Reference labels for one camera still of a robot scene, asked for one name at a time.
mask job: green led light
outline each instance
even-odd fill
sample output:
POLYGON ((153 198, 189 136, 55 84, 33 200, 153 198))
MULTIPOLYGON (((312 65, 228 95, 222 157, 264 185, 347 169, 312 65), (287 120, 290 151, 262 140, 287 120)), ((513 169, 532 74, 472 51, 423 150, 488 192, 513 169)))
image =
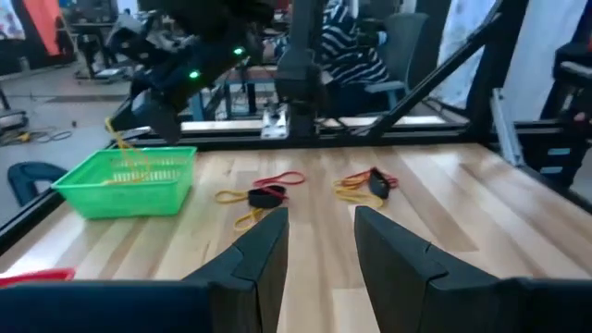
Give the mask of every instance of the green led light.
POLYGON ((200 72, 197 70, 194 70, 193 72, 189 73, 189 78, 190 79, 197 79, 200 77, 200 72))
POLYGON ((235 55, 240 56, 244 53, 244 49, 242 47, 237 47, 232 51, 235 55))

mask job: office chair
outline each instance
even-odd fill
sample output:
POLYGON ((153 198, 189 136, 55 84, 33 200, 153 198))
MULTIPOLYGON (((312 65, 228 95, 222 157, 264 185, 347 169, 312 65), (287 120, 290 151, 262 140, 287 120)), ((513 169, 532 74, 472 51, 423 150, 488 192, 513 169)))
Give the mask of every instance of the office chair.
POLYGON ((378 54, 382 57, 392 80, 366 87, 369 93, 387 93, 388 107, 397 105, 397 93, 409 93, 409 69, 411 67, 415 49, 424 27, 427 14, 400 13, 386 18, 387 43, 378 47, 378 54))
POLYGON ((56 181, 66 175, 61 167, 44 162, 16 163, 8 169, 8 184, 22 207, 39 195, 36 181, 56 181))

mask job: black metal frame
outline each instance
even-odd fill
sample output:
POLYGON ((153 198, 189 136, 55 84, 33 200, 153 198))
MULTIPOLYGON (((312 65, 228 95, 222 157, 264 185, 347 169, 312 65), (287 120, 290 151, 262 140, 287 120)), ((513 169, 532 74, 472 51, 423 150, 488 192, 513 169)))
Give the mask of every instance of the black metal frame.
MULTIPOLYGON (((340 128, 322 128, 315 137, 281 141, 261 140, 259 129, 185 131, 179 145, 199 146, 202 152, 463 142, 477 142, 491 147, 498 141, 498 136, 492 130, 489 101, 492 90, 502 87, 505 81, 527 3, 527 0, 499 0, 487 20, 489 24, 479 29, 467 46, 418 84, 392 112, 380 117, 370 127, 353 128, 348 132, 340 128), (485 46, 485 51, 467 100, 467 108, 472 115, 470 123, 392 126, 482 46, 485 46)), ((570 135, 569 130, 557 121, 519 122, 515 125, 521 142, 554 140, 558 136, 570 135)), ((149 132, 131 140, 138 147, 167 145, 164 140, 149 132)), ((110 142, 105 148, 113 147, 115 145, 110 142)), ((528 166, 521 169, 592 214, 592 203, 547 181, 528 166)), ((46 191, 0 227, 0 254, 42 222, 63 201, 58 193, 46 191)))
MULTIPOLYGON (((584 6, 582 17, 578 22, 577 28, 573 33, 571 43, 588 43, 589 41, 590 32, 592 32, 592 18, 586 14, 586 12, 589 11, 589 6, 590 4, 588 1, 588 4, 584 6)), ((568 94, 569 89, 564 83, 562 84, 554 81, 547 97, 547 102, 540 113, 540 118, 552 119, 558 117, 560 115, 563 102, 565 102, 568 94)))

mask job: green plastic basket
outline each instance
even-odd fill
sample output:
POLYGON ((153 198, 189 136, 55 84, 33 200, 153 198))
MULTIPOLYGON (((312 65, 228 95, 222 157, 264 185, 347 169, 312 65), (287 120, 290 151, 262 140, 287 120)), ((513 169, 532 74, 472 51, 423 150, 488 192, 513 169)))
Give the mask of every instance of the green plastic basket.
POLYGON ((52 188, 86 218, 178 213, 193 181, 196 149, 140 151, 142 154, 127 150, 127 160, 118 149, 98 151, 52 188))

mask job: wooden table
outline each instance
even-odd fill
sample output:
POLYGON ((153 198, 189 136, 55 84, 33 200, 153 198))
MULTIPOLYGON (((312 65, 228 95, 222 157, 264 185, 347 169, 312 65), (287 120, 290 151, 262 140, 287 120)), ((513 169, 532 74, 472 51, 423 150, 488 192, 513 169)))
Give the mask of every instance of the wooden table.
POLYGON ((299 170, 289 187, 290 254, 278 332, 377 332, 353 237, 351 204, 331 182, 379 167, 399 177, 380 212, 498 277, 589 278, 592 217, 477 144, 198 154, 174 217, 86 221, 67 203, 0 257, 8 274, 74 266, 76 278, 179 279, 241 234, 246 203, 221 189, 299 170))

